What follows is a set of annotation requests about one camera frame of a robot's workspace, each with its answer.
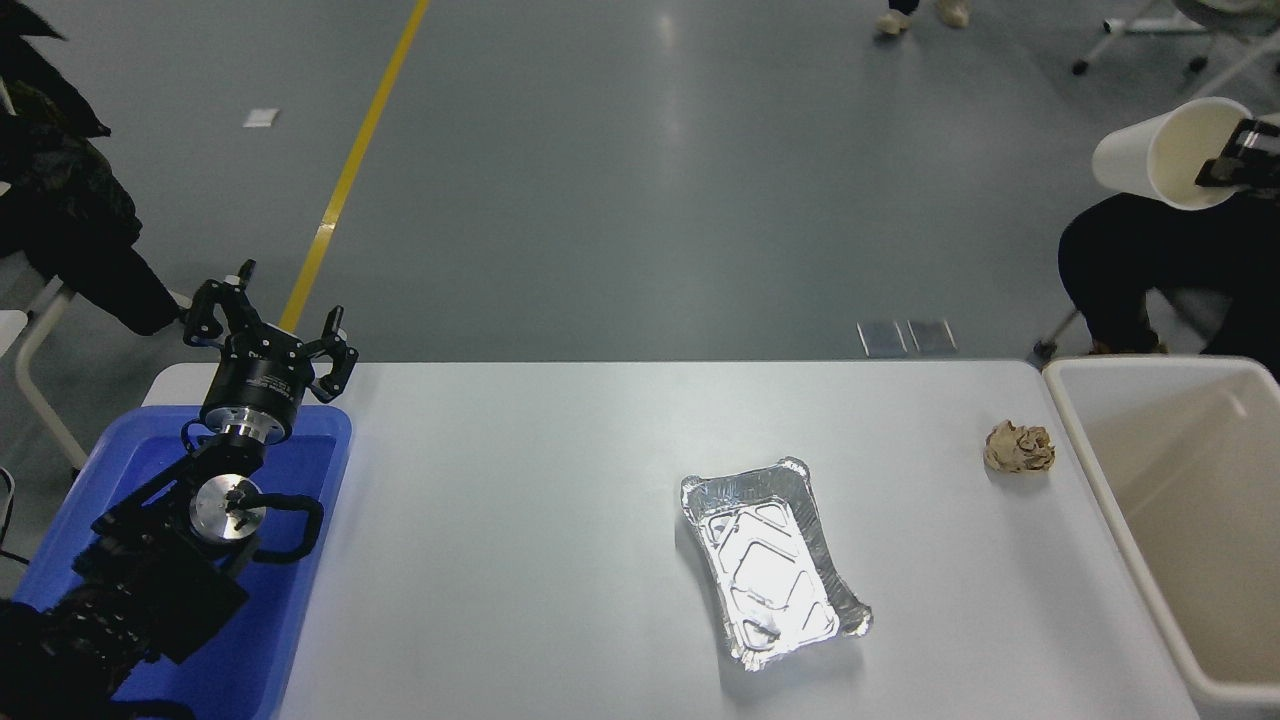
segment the small white paper on floor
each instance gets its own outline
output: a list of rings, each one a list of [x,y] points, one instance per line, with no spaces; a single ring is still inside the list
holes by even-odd
[[[248,117],[244,118],[244,127],[269,128],[275,124],[275,117],[279,114],[279,108],[256,108],[248,111]]]

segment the foil container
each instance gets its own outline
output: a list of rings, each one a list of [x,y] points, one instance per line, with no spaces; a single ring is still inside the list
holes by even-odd
[[[716,580],[730,655],[748,670],[870,629],[872,609],[831,562],[800,460],[726,478],[691,475],[681,507]]]

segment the white sneaker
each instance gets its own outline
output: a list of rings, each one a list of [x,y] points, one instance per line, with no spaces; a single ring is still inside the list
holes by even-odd
[[[933,8],[938,12],[942,24],[969,27],[969,0],[936,0]]]
[[[876,29],[883,35],[897,35],[909,27],[911,27],[911,18],[900,10],[890,10],[876,18]]]

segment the crumpled paper ball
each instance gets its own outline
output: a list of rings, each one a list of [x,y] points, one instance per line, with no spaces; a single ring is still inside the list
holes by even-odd
[[[987,450],[983,460],[993,470],[1001,473],[1025,473],[1048,470],[1053,466],[1053,446],[1048,442],[1048,432],[1039,427],[1014,427],[1005,420],[987,436]]]

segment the white bin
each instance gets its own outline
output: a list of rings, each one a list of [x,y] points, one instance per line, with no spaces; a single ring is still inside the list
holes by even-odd
[[[1044,379],[1178,669],[1280,707],[1280,387],[1240,359],[1089,357]]]

